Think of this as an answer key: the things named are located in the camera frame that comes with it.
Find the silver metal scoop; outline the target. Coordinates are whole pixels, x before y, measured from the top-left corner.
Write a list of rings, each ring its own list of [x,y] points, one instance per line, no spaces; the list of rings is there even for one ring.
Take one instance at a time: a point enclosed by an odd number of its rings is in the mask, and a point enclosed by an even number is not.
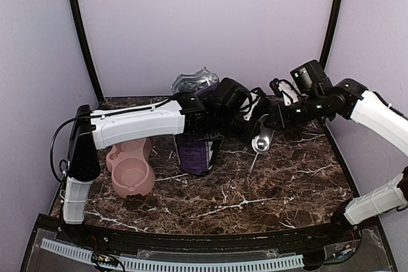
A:
[[[268,118],[268,115],[264,115],[259,119],[259,122],[261,123],[260,133],[251,142],[252,149],[255,152],[255,156],[254,156],[253,162],[249,170],[249,175],[252,173],[252,170],[255,168],[258,157],[260,155],[268,153],[268,150],[273,140],[273,136],[275,134],[274,129],[269,128],[265,125],[267,118]]]

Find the purple pet food bag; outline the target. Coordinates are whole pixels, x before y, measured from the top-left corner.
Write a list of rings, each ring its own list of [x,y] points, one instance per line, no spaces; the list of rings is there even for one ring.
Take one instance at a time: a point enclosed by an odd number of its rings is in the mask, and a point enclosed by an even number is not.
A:
[[[207,68],[192,74],[180,74],[171,86],[176,94],[199,94],[219,83],[219,77]],[[196,176],[208,174],[214,167],[224,136],[218,132],[179,134],[174,137],[180,169]]]

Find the pink double pet bowl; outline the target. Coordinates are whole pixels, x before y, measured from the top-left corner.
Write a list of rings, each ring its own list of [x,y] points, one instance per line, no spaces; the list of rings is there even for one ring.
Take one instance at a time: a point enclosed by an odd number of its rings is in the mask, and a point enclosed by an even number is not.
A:
[[[115,144],[106,155],[112,186],[122,198],[146,196],[154,187],[156,176],[149,164],[151,141],[142,138]]]

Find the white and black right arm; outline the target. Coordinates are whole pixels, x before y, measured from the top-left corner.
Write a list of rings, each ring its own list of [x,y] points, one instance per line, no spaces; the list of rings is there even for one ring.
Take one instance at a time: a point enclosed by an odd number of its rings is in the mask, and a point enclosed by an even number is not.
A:
[[[274,79],[270,88],[283,102],[273,106],[265,125],[286,130],[319,118],[333,120],[337,115],[374,131],[407,153],[407,117],[394,109],[377,92],[356,80],[346,78],[333,85],[316,60],[291,71],[293,82]],[[338,243],[349,234],[350,226],[391,210],[407,208],[407,170],[373,191],[340,205],[325,229],[326,238]]]

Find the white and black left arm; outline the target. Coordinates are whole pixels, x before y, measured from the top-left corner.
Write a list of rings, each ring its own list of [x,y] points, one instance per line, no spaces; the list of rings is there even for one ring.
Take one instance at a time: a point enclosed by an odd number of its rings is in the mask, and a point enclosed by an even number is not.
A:
[[[91,111],[89,105],[77,109],[69,138],[68,173],[62,217],[64,232],[76,244],[90,238],[83,225],[85,203],[93,181],[100,175],[97,151],[119,143],[173,135],[191,138],[194,144],[213,135],[229,135],[243,143],[260,131],[261,107],[265,93],[224,78],[197,93],[179,92],[156,104],[116,111]]]

